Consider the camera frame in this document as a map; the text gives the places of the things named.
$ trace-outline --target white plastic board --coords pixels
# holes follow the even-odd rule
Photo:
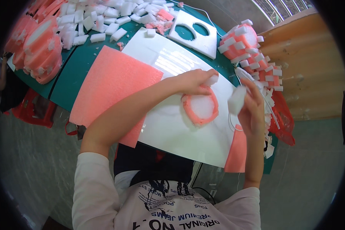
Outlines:
[[[133,36],[122,52],[163,71],[163,79],[189,70],[211,69],[200,58],[159,34],[147,38],[145,28]],[[233,138],[228,124],[227,99],[234,88],[219,75],[218,82],[212,86],[219,114],[215,120],[200,128],[195,127],[186,115],[180,102],[182,94],[170,96],[147,113],[138,141],[223,168]],[[231,116],[231,120],[234,126],[239,123],[236,116]]]

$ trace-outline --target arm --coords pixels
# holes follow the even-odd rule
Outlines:
[[[178,92],[209,94],[207,90],[199,86],[215,74],[218,75],[218,72],[214,69],[188,71],[166,78],[120,100],[97,117],[87,128],[80,153],[95,152],[108,157],[110,146],[127,134],[149,110],[164,99]]]
[[[246,135],[247,154],[245,162],[244,188],[257,187],[263,175],[263,143],[265,142],[265,113],[263,98],[257,86],[248,79],[242,79],[248,93],[244,99],[244,106],[238,115],[240,124]]]

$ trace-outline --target pink foam sheet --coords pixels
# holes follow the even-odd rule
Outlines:
[[[75,99],[69,121],[88,127],[125,97],[159,82],[163,72],[116,49],[103,46]],[[135,148],[145,117],[119,143]]]
[[[243,128],[236,124],[235,128],[242,130]],[[225,163],[224,171],[226,173],[244,173],[246,160],[246,136],[243,131],[234,131],[234,137]]]

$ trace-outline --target white foam sheet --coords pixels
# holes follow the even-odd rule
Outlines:
[[[206,28],[208,35],[204,36],[196,32],[193,28],[193,24],[198,24]],[[178,32],[175,31],[175,27],[177,25],[187,27],[193,33],[195,39],[191,41],[181,38]],[[190,47],[211,59],[215,59],[217,48],[216,33],[217,30],[212,25],[209,25],[208,23],[205,23],[204,21],[199,20],[198,18],[191,16],[190,14],[180,10],[178,16],[175,18],[174,24],[172,25],[170,33],[169,35],[167,35],[167,37],[183,45],[186,45],[187,47]]]
[[[156,34],[145,37],[141,28],[124,47],[123,53],[164,72],[163,79],[180,73],[211,67],[187,49]],[[217,167],[224,167],[230,150],[233,132],[228,125],[227,100],[234,86],[221,74],[211,86],[218,101],[218,116],[197,128],[186,115],[180,102],[182,94],[175,94],[147,113],[138,141],[160,150]],[[231,116],[233,125],[239,124]]]

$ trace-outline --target white power cable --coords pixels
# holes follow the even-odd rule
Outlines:
[[[176,3],[176,4],[179,4],[179,2],[175,2],[175,1],[173,1],[173,0],[168,0],[168,1],[170,1],[170,2],[174,2],[174,3]],[[205,10],[202,10],[202,9],[198,9],[198,8],[195,8],[195,7],[192,7],[192,6],[189,6],[190,8],[192,8],[192,9],[195,9],[195,10],[199,10],[199,11],[203,11],[203,12],[205,12],[206,13],[206,15],[207,15],[207,18],[208,18],[208,20],[210,20],[210,22],[211,22],[211,24],[216,28],[216,26],[215,26],[215,24],[211,21],[211,18],[210,18],[210,16],[208,16],[208,13],[205,11]],[[219,33],[219,31],[217,30],[217,28],[216,28],[216,32],[217,32],[217,34],[220,36],[220,37],[222,37],[222,35]]]

